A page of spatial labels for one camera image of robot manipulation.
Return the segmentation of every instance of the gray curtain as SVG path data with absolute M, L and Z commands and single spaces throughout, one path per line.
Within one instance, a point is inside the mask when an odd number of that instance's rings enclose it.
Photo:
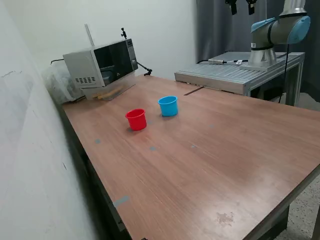
M 267 17 L 267 0 L 258 0 L 248 14 L 246 0 L 237 1 L 232 15 L 225 0 L 197 0 L 197 58 L 206 60 L 225 52 L 250 52 L 251 26 Z
M 282 12 L 285 0 L 258 0 L 255 14 L 249 16 L 246 0 L 237 1 L 237 14 L 232 16 L 225 0 L 197 0 L 197 58 L 206 60 L 228 51 L 250 52 L 251 25 Z M 290 52 L 305 52 L 301 91 L 320 102 L 320 1 L 306 0 L 305 10 L 311 17 L 307 37 L 290 46 Z M 275 46 L 285 52 L 285 45 Z M 282 86 L 282 79 L 274 85 Z

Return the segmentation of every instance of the red cup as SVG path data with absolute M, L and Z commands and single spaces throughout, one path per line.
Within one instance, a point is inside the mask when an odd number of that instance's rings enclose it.
M 139 131 L 142 129 L 145 129 L 147 126 L 147 120 L 146 120 L 146 116 L 145 116 L 146 111 L 141 109 L 141 108 L 137 108 L 134 109 L 132 111 L 129 111 L 125 117 L 128 119 L 129 124 L 130 124 L 130 128 L 133 131 Z

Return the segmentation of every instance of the white wall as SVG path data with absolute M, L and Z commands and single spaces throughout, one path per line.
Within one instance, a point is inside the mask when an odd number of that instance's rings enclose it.
M 125 28 L 137 59 L 153 75 L 195 63 L 196 0 L 3 0 L 40 70 L 63 54 L 121 39 Z
M 98 239 L 60 117 L 1 0 L 0 30 L 0 239 Z

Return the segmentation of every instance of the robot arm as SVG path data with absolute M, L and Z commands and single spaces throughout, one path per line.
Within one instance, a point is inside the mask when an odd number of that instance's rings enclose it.
M 268 67 L 277 62 L 275 44 L 296 44 L 307 35 L 311 20 L 304 9 L 306 0 L 285 0 L 278 18 L 256 22 L 251 27 L 249 65 Z

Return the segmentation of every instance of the microwave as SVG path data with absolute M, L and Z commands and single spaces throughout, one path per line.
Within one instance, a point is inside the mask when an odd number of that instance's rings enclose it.
M 138 69 L 132 39 L 63 55 L 77 88 L 103 88 Z

